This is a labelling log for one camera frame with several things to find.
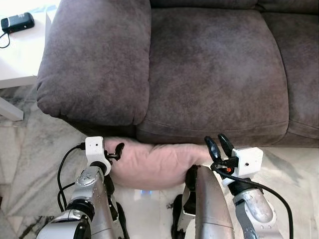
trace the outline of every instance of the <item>sofa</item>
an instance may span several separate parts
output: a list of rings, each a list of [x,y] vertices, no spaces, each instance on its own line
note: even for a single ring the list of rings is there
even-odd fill
[[[318,0],[62,0],[37,104],[87,136],[319,147]]]

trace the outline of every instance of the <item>floor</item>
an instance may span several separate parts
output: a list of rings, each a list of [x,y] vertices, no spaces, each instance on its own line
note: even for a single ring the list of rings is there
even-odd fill
[[[39,230],[59,213],[56,203],[56,172],[61,157],[85,136],[59,119],[43,114],[36,105],[34,86],[0,90],[0,96],[25,112],[23,121],[11,122],[0,116],[0,239],[34,239]],[[295,238],[318,239],[319,149],[264,147],[263,167],[254,180],[279,192],[291,205]],[[63,184],[74,181],[86,164],[83,152],[74,152],[62,172]],[[183,185],[162,191],[145,192],[116,185],[115,197],[122,204],[132,239],[169,239],[171,203]],[[232,197],[223,189],[235,227]],[[287,213],[272,195],[278,226],[288,234]],[[194,238],[194,222],[187,230]]]

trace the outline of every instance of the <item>pink pillow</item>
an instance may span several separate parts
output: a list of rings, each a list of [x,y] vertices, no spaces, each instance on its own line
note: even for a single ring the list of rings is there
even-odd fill
[[[113,160],[111,177],[125,187],[159,190],[181,184],[187,170],[194,164],[210,161],[205,145],[140,143],[130,138],[104,139],[109,153],[123,142],[125,147],[119,161]]]

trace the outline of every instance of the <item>cable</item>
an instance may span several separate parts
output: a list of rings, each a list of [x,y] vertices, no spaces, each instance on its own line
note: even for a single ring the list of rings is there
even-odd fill
[[[62,206],[61,197],[60,197],[60,196],[61,196],[62,193],[64,193],[63,191],[64,191],[65,189],[67,189],[67,188],[73,186],[74,184],[75,184],[75,183],[73,182],[73,183],[70,183],[70,184],[64,186],[64,187],[62,188],[62,190],[59,191],[59,193],[58,193],[58,204],[59,204],[59,208],[60,208],[61,212],[63,212],[63,211],[65,210],[65,208],[63,208],[63,206]]]
[[[237,177],[231,176],[231,175],[229,175],[227,173],[224,173],[221,170],[217,169],[216,166],[217,166],[216,164],[213,164],[212,169],[214,171],[216,171],[218,174],[224,176],[225,178],[229,178],[229,179],[232,179],[232,180],[235,180],[235,181],[239,181],[239,182],[242,182],[242,183],[247,183],[247,184],[262,188],[262,189],[270,192],[271,194],[275,195],[285,205],[285,207],[287,209],[288,220],[289,220],[289,239],[293,239],[294,238],[293,213],[292,213],[292,211],[291,211],[291,209],[289,207],[289,204],[286,202],[286,200],[282,196],[280,196],[279,193],[277,193],[273,189],[268,188],[267,186],[262,185],[260,183],[256,183],[256,182],[253,182],[253,181],[248,181],[248,180],[245,180],[245,179],[242,179],[242,178],[237,178]]]
[[[10,37],[9,37],[9,33],[7,33],[8,34],[8,40],[9,40],[9,43],[8,43],[8,45],[7,46],[0,46],[0,48],[6,48],[6,47],[8,47],[9,45],[10,45]]]
[[[59,166],[59,169],[58,169],[58,175],[57,175],[57,181],[58,181],[58,186],[59,186],[59,191],[61,192],[61,196],[62,196],[62,200],[63,200],[63,205],[64,207],[66,208],[66,199],[65,199],[65,195],[64,195],[64,192],[62,190],[62,185],[61,185],[61,180],[60,180],[60,177],[61,177],[61,170],[62,170],[62,167],[63,167],[63,164],[64,164],[64,161],[66,160],[67,156],[75,149],[81,149],[81,150],[84,150],[85,149],[85,143],[80,143],[79,145],[77,146],[74,146],[73,148],[71,148],[63,157],[61,163],[60,163],[60,166]]]

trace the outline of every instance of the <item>sofa armrest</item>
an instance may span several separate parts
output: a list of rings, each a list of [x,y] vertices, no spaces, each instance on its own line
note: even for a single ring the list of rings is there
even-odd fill
[[[62,0],[38,73],[39,108],[100,125],[141,123],[150,38],[149,0]]]

